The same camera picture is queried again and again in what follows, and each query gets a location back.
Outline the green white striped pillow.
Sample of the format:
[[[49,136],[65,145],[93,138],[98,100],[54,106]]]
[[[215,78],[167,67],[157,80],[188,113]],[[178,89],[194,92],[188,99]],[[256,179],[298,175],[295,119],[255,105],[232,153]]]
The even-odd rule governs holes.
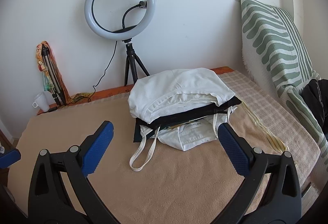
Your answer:
[[[253,79],[291,113],[318,144],[327,160],[327,138],[301,96],[320,80],[288,12],[257,0],[240,0],[242,55]]]

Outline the folded silver black tripod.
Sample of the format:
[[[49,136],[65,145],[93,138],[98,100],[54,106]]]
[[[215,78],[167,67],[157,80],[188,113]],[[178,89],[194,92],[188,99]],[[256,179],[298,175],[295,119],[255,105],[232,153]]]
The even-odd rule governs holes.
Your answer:
[[[43,57],[43,60],[47,66],[48,69],[48,73],[50,75],[51,81],[53,83],[53,98],[57,104],[57,106],[66,106],[66,98],[65,95],[63,94],[63,90],[57,80],[57,76],[55,73],[55,69],[53,67],[53,64],[51,63],[51,59],[50,59],[50,50],[48,47],[45,46],[45,44],[42,44],[42,50],[41,50],[41,54]]]

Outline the black clothing on right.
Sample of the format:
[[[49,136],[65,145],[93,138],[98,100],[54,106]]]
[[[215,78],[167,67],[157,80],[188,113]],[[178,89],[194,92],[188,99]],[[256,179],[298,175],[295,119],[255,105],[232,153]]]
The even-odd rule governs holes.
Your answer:
[[[301,96],[327,137],[328,80],[312,79]]]

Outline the white folded shirt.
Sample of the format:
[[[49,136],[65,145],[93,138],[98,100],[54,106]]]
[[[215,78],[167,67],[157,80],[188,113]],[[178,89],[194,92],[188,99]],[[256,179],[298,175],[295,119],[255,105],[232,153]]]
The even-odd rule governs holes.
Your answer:
[[[211,103],[221,106],[234,96],[234,91],[210,69],[176,69],[137,80],[128,105],[133,118],[151,123]]]

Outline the blue gripper pad far left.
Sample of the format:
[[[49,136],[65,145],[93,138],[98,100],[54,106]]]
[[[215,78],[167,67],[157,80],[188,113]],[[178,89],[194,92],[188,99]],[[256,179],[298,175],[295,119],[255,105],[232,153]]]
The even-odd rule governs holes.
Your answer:
[[[18,149],[11,149],[6,153],[1,153],[0,169],[5,169],[21,159],[21,153]]]

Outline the orange mattress edge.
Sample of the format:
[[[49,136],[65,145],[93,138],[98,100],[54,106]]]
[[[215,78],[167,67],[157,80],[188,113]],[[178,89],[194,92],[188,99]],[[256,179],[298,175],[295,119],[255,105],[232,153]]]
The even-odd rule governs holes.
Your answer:
[[[224,66],[224,67],[218,67],[215,69],[212,69],[216,74],[224,74],[224,73],[229,73],[229,72],[233,72],[234,70],[229,68],[228,66]],[[82,98],[79,101],[77,101],[76,103],[71,103],[68,105],[68,107],[70,106],[74,106],[74,105],[80,105],[83,103],[90,103],[93,101],[97,101],[100,99],[104,99],[104,98],[109,98],[111,96],[115,96],[115,95],[119,95],[119,94],[125,94],[125,93],[129,93],[130,90],[132,89],[133,85],[127,85],[127,86],[120,86],[120,87],[116,87],[116,88],[110,88],[107,90],[102,90],[102,91],[97,91],[90,100],[88,100],[88,98]]]

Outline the white tote bag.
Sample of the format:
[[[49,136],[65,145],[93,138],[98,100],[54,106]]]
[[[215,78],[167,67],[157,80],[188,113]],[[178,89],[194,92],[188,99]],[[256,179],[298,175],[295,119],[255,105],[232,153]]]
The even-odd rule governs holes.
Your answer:
[[[230,114],[232,114],[235,109],[237,109],[236,106],[231,106],[223,113],[217,113],[213,116],[206,116],[167,128],[160,126],[152,129],[145,125],[141,125],[141,142],[136,152],[130,158],[130,168],[135,172],[142,170],[152,158],[157,141],[181,151],[188,151],[203,143],[219,139],[219,125],[229,123]],[[153,143],[144,163],[140,167],[135,168],[133,163],[144,150],[148,138],[152,138]]]

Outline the checkered beige bed sheet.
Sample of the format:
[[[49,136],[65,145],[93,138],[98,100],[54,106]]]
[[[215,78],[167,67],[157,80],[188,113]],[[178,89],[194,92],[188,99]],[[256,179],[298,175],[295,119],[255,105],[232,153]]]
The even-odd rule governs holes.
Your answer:
[[[311,182],[316,189],[323,189],[327,173],[320,160],[320,149],[298,120],[242,73],[226,68],[218,76],[242,101],[230,117],[237,134],[265,152],[289,150],[300,186]]]

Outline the orange patterned scarf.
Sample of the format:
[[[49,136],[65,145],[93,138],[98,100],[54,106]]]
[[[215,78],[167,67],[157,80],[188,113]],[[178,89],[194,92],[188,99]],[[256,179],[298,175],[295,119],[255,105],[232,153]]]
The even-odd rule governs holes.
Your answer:
[[[42,54],[41,54],[41,50],[42,50],[42,44],[45,44],[46,47],[49,48],[50,50],[50,59],[51,59],[51,63],[53,64],[53,67],[55,69],[55,73],[57,76],[57,80],[63,90],[63,94],[65,95],[66,98],[66,104],[69,105],[71,103],[76,103],[77,101],[79,101],[82,98],[88,98],[88,94],[76,94],[75,96],[70,96],[68,93],[68,90],[66,88],[66,85],[64,84],[63,80],[62,80],[62,75],[57,67],[57,63],[56,63],[56,59],[55,56],[52,52],[52,49],[50,47],[50,45],[48,44],[47,41],[42,41],[41,43],[39,43],[36,47],[36,60],[37,60],[37,65],[38,65],[38,70],[42,73],[42,81],[43,81],[43,88],[46,92],[49,92],[51,95],[53,94],[53,83],[51,81],[50,75],[48,73],[48,69],[47,66],[43,60]]]

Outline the beige fleece blanket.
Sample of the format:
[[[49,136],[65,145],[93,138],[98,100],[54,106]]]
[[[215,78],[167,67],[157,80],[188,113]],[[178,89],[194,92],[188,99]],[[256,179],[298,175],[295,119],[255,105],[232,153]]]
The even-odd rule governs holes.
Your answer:
[[[146,153],[130,164],[138,148],[126,98],[70,107],[32,117],[9,169],[8,188],[27,210],[30,181],[42,149],[64,152],[111,121],[115,134],[88,179],[122,223],[210,223],[243,181],[219,141],[183,152],[160,142],[149,163]]]

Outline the white ceramic cup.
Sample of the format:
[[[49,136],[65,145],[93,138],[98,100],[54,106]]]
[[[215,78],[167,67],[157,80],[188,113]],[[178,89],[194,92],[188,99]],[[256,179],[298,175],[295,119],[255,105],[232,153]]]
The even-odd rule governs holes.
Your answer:
[[[49,110],[49,104],[47,102],[44,92],[40,92],[35,96],[34,101],[32,103],[32,107],[34,109],[39,107],[43,112],[47,112]]]

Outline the black tripod stand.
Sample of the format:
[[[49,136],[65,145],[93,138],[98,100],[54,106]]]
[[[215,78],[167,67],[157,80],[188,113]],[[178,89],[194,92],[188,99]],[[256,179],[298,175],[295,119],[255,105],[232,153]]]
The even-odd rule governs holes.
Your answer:
[[[142,71],[146,76],[150,75],[145,65],[142,63],[141,59],[136,54],[131,41],[132,41],[131,39],[124,40],[124,43],[126,44],[126,54],[127,54],[125,72],[124,72],[124,86],[128,85],[129,71],[131,72],[133,82],[134,83],[137,82],[138,74],[137,74],[136,63],[140,66],[140,68],[142,69]]]

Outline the black folded garment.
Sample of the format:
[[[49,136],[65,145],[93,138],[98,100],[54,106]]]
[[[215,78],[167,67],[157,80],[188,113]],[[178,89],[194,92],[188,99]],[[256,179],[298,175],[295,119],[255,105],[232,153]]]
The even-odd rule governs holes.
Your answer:
[[[242,101],[234,96],[232,99],[223,103],[221,106],[217,106],[215,103],[210,103],[209,105],[199,107],[197,109],[192,109],[186,112],[175,113],[168,116],[162,116],[151,123],[146,123],[145,121],[136,118],[135,127],[134,127],[134,142],[141,142],[141,126],[145,126],[146,128],[150,128],[151,132],[146,135],[146,139],[149,139],[151,136],[155,134],[155,130],[160,127],[160,130],[165,128],[175,126],[177,124],[182,124],[185,122],[189,122],[192,120],[196,120],[198,118],[203,118],[207,116],[212,116],[217,113],[227,114],[227,110],[231,106],[240,105]]]

